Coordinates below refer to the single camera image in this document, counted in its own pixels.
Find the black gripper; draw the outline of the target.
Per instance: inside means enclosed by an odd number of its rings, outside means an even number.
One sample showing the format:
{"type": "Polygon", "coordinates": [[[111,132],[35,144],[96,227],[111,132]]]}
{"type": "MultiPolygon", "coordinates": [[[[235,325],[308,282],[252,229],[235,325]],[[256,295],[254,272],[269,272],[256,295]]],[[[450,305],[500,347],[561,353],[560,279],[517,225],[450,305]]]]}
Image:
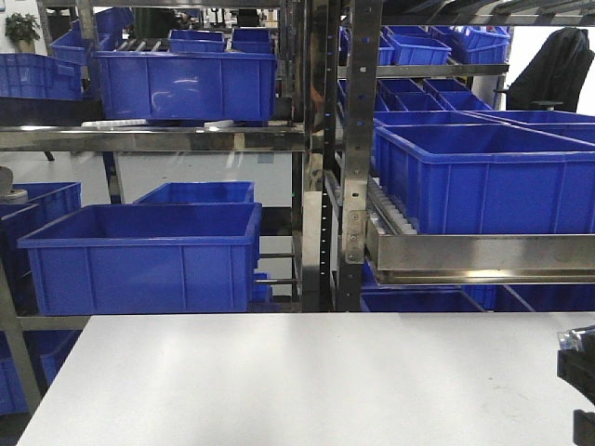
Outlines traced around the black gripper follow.
{"type": "MultiPolygon", "coordinates": [[[[594,403],[594,326],[558,333],[557,375],[594,403]]],[[[594,444],[594,412],[573,412],[574,445],[594,444]]]]}

